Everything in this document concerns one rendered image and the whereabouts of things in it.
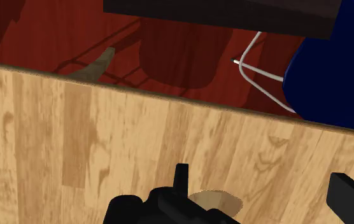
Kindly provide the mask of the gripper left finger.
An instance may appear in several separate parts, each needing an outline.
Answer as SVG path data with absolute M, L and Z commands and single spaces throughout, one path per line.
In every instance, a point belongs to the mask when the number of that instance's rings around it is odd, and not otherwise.
M 150 191 L 146 201 L 136 195 L 110 200 L 103 224 L 240 224 L 221 210 L 205 210 L 188 198 L 188 164 L 176 164 L 173 186 Z

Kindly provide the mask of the dark brown table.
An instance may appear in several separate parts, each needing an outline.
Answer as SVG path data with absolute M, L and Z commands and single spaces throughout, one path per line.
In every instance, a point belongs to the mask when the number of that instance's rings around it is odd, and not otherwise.
M 103 11 L 329 39 L 342 0 L 103 0 Z

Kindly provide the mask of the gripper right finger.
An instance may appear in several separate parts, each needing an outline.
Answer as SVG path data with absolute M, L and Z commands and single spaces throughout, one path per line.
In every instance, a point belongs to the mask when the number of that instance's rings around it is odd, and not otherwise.
M 333 172 L 326 203 L 344 224 L 354 224 L 354 180 L 345 173 Z

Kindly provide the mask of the blue chair with white legs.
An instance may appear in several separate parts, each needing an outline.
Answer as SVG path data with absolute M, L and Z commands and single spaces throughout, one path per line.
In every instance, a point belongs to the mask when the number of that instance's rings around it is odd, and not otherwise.
M 354 129 L 354 0 L 257 0 L 319 18 L 314 30 L 328 40 L 305 38 L 285 69 L 284 103 L 305 120 Z

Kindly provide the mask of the light wooden table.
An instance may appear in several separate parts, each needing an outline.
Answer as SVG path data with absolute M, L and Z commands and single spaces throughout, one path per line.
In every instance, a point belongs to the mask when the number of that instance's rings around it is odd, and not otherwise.
M 354 131 L 0 64 L 0 224 L 101 224 L 179 162 L 242 224 L 340 224 L 327 187 L 354 179 Z

